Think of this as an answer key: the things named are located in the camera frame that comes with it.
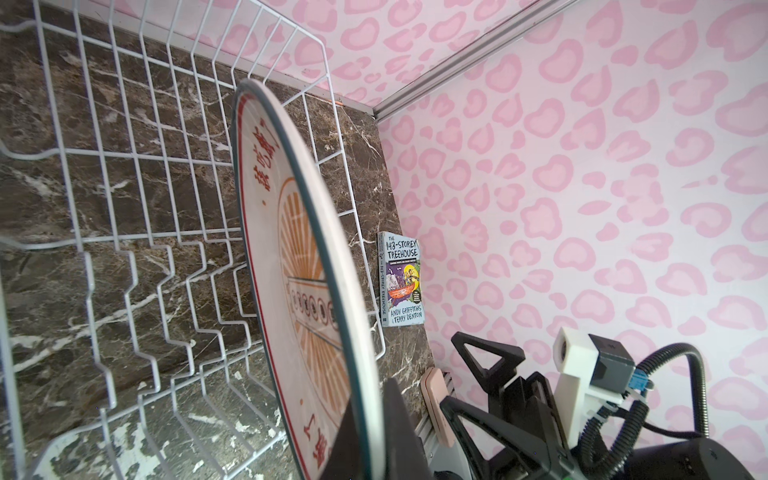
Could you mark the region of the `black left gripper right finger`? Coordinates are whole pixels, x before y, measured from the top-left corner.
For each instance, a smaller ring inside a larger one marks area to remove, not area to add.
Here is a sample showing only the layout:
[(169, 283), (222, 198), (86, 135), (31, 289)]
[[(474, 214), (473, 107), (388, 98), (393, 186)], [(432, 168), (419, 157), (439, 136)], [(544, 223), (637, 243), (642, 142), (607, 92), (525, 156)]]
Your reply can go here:
[(394, 378), (383, 384), (388, 480), (432, 480), (423, 445), (411, 424), (401, 389)]

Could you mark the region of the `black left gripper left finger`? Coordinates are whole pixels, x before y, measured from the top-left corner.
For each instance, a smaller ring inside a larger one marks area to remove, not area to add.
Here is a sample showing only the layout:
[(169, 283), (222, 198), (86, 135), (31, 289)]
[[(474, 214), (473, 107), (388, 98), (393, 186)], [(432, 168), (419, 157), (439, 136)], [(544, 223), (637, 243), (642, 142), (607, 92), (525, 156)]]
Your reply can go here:
[(357, 480), (363, 478), (362, 454), (353, 413), (346, 413), (340, 424), (321, 480)]

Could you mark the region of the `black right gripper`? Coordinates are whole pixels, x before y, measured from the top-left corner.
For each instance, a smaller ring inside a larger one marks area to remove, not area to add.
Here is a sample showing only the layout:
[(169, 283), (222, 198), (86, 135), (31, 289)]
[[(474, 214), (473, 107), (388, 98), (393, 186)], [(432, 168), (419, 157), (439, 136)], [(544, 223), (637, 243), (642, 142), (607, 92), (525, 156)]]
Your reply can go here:
[(482, 410), (454, 397), (440, 403), (475, 479), (573, 479), (576, 462), (548, 380), (517, 375), (517, 346), (458, 332), (451, 339), (488, 398)]

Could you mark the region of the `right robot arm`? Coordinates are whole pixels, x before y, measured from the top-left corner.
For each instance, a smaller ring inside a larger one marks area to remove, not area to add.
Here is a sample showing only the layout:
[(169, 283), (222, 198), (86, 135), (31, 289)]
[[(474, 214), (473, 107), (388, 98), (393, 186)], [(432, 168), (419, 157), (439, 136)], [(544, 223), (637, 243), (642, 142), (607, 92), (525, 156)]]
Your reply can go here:
[[(617, 340), (562, 328), (553, 347), (555, 386), (517, 375), (517, 346), (463, 332), (452, 343), (487, 395), (481, 410), (454, 397), (441, 411), (477, 479), (748, 479), (747, 468), (709, 432), (705, 363), (674, 343), (635, 362)], [(694, 427), (650, 424), (653, 374), (684, 357)]]

